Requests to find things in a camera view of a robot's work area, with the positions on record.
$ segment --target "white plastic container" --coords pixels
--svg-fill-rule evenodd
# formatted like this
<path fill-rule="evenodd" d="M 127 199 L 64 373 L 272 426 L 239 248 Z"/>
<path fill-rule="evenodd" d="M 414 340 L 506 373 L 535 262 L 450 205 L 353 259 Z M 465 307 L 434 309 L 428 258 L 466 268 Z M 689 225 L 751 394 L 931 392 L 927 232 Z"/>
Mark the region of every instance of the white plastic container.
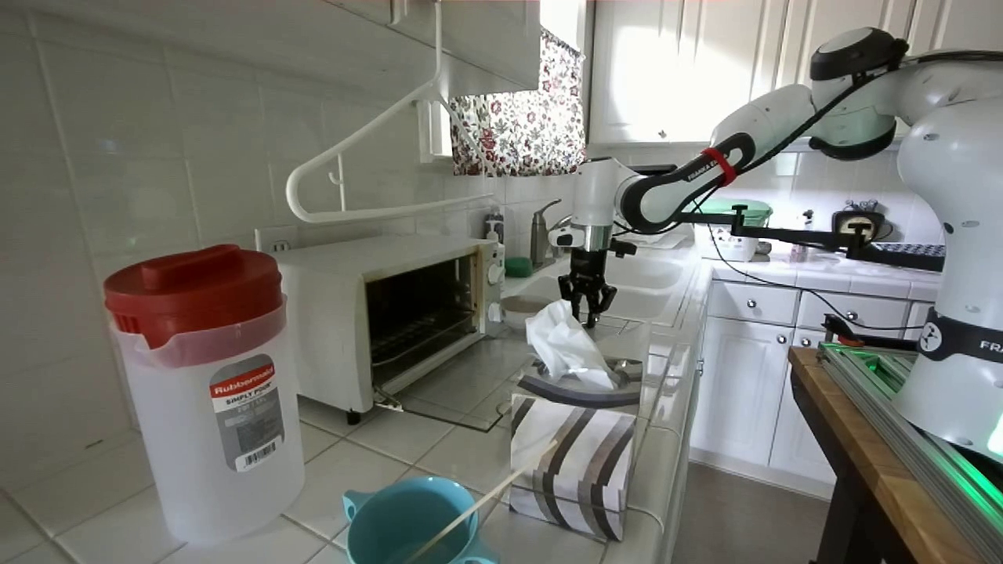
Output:
<path fill-rule="evenodd" d="M 280 268 L 271 268 L 268 253 L 210 248 L 108 282 L 162 516 L 189 545 L 272 524 L 304 485 Z"/>

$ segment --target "label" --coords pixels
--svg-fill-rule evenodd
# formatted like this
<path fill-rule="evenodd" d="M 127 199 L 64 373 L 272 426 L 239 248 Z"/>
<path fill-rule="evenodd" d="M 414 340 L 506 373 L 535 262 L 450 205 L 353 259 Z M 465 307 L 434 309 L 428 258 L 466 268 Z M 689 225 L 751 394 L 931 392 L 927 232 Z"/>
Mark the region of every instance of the label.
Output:
<path fill-rule="evenodd" d="M 252 472 L 284 441 L 276 364 L 268 355 L 224 367 L 210 383 L 227 467 Z"/>

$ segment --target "wooden edge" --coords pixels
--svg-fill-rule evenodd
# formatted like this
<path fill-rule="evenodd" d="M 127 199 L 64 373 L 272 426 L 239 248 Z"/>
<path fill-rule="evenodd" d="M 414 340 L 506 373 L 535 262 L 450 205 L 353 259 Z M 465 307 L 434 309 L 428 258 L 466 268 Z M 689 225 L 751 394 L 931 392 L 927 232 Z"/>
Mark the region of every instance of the wooden edge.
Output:
<path fill-rule="evenodd" d="M 978 561 L 965 548 L 965 536 L 944 521 L 934 498 L 879 437 L 879 430 L 844 394 L 818 349 L 789 349 L 793 375 L 806 385 L 806 394 L 818 403 L 845 456 L 874 491 L 882 510 L 898 525 L 915 561 Z"/>

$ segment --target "faucet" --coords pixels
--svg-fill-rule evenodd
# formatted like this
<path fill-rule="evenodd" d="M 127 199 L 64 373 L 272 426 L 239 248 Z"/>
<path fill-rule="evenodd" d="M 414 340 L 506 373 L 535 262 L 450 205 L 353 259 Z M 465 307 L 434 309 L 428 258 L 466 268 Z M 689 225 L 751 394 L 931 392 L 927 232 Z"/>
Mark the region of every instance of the faucet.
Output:
<path fill-rule="evenodd" d="M 532 266 L 540 268 L 540 266 L 548 266 L 552 259 L 554 259 L 554 248 L 552 248 L 552 237 L 548 237 L 548 225 L 547 225 L 547 209 L 552 209 L 554 205 L 560 205 L 560 199 L 559 200 L 548 200 L 547 207 L 540 207 L 535 214 L 532 214 L 532 225 L 529 225 L 529 259 L 532 259 Z"/>

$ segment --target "sink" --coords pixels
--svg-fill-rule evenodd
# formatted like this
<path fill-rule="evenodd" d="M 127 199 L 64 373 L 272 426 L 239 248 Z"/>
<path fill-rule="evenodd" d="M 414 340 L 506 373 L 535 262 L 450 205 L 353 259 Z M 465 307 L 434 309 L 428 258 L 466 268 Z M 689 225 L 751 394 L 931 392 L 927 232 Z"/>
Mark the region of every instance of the sink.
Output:
<path fill-rule="evenodd" d="M 559 301 L 560 298 L 559 275 L 563 272 L 569 272 L 569 259 L 540 268 L 532 280 L 514 289 L 506 307 L 535 313 L 540 307 Z M 617 289 L 617 298 L 605 313 L 659 322 L 671 313 L 669 307 L 671 307 L 675 289 L 688 282 L 688 262 L 607 258 L 605 282 Z"/>

